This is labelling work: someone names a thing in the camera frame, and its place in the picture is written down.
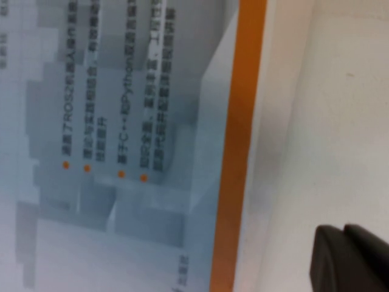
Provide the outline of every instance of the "orange stripe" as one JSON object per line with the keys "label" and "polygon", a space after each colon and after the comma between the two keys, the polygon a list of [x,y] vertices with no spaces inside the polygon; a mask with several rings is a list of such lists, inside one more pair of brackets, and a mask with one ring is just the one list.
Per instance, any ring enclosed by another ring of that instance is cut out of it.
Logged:
{"label": "orange stripe", "polygon": [[210,292],[232,292],[266,0],[240,0]]}

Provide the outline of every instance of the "orange bullet point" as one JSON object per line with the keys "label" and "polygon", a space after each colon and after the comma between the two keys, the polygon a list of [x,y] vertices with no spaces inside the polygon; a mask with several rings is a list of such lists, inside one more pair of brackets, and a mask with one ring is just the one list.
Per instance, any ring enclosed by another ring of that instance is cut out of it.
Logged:
{"label": "orange bullet point", "polygon": [[119,178],[125,178],[126,177],[126,173],[123,170],[119,170],[119,172],[117,173],[117,176]]}
{"label": "orange bullet point", "polygon": [[70,167],[71,165],[69,164],[68,161],[64,161],[64,162],[62,163],[62,166],[63,166],[64,169],[69,169],[69,167]]}
{"label": "orange bullet point", "polygon": [[84,171],[85,172],[91,172],[91,166],[89,164],[84,165]]}
{"label": "orange bullet point", "polygon": [[147,183],[148,181],[148,176],[146,174],[143,174],[140,176],[140,181],[143,183]]}

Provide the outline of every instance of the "gray block graphic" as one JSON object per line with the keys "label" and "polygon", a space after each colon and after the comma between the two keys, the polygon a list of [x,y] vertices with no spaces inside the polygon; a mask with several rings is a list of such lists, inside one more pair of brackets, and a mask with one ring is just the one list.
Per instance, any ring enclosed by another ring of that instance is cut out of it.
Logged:
{"label": "gray block graphic", "polygon": [[115,231],[121,235],[183,247],[185,215],[145,206],[142,195],[118,199]]}
{"label": "gray block graphic", "polygon": [[108,220],[116,201],[114,187],[104,186],[87,179],[80,190],[80,213],[91,218]]}
{"label": "gray block graphic", "polygon": [[23,264],[23,284],[35,285],[36,234],[38,208],[29,203],[18,202],[16,207],[16,260]]}

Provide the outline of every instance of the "orange border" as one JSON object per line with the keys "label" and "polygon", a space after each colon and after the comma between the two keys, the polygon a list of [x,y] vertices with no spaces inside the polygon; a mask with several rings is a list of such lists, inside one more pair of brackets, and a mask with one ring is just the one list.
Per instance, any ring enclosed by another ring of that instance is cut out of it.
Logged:
{"label": "orange border", "polygon": [[232,292],[267,0],[240,0],[210,292]]}

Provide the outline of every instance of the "black object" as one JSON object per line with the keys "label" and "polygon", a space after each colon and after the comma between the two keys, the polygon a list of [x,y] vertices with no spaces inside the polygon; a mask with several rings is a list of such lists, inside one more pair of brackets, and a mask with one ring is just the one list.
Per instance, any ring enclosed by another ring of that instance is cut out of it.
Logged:
{"label": "black object", "polygon": [[389,292],[389,245],[358,225],[316,229],[314,292]]}

